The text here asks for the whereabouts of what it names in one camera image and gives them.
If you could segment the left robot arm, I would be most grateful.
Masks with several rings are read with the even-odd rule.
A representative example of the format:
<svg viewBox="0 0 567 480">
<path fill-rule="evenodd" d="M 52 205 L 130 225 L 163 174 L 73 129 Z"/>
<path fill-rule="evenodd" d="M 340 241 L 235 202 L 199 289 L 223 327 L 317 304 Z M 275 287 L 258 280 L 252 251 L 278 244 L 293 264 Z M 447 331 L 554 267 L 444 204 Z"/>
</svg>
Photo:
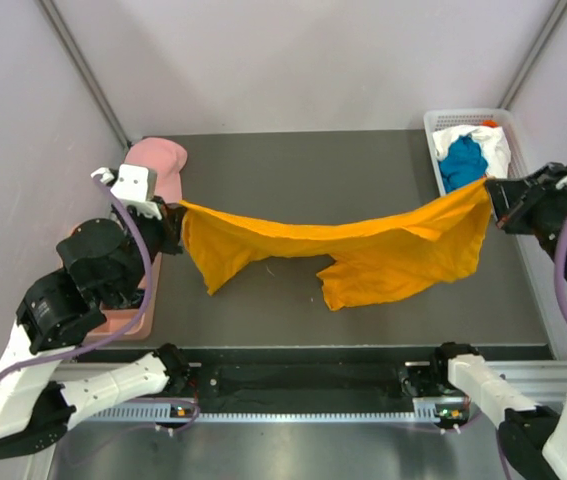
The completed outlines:
<svg viewBox="0 0 567 480">
<path fill-rule="evenodd" d="M 61 268 L 26 291 L 0 359 L 0 460 L 38 453 L 85 418 L 136 397 L 179 396 L 189 387 L 183 352 L 167 343 L 107 375 L 56 382 L 61 361 L 79 353 L 106 311 L 140 308 L 152 293 L 140 283 L 160 254 L 182 253 L 186 209 L 160 204 L 88 220 L 56 246 Z"/>
</svg>

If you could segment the orange t shirt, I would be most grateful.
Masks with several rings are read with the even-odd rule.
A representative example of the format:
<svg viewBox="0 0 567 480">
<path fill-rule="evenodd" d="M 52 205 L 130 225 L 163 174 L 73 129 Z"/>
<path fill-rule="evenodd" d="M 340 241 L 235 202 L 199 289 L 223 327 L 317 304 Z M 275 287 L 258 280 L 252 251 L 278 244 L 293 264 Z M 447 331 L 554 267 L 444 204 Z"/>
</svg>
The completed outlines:
<svg viewBox="0 0 567 480">
<path fill-rule="evenodd" d="M 208 293 L 253 262 L 328 255 L 333 263 L 317 277 L 332 311 L 398 302 L 473 275 L 492 217 L 483 180 L 407 213 L 336 226 L 182 205 L 182 241 Z"/>
</svg>

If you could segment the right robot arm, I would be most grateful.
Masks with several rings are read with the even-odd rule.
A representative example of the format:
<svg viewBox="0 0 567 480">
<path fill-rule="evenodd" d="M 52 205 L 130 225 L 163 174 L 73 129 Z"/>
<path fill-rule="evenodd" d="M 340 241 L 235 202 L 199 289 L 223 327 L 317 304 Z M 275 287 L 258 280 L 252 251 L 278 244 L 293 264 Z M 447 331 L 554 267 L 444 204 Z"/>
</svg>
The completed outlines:
<svg viewBox="0 0 567 480">
<path fill-rule="evenodd" d="M 517 180 L 489 180 L 487 191 L 502 232 L 527 236 L 551 260 L 557 310 L 549 319 L 550 348 L 567 360 L 567 165 L 549 163 Z M 497 430 L 501 456 L 525 479 L 567 479 L 567 391 L 561 411 L 532 400 L 490 367 L 479 351 L 448 342 L 429 372 L 432 388 L 467 394 Z"/>
</svg>

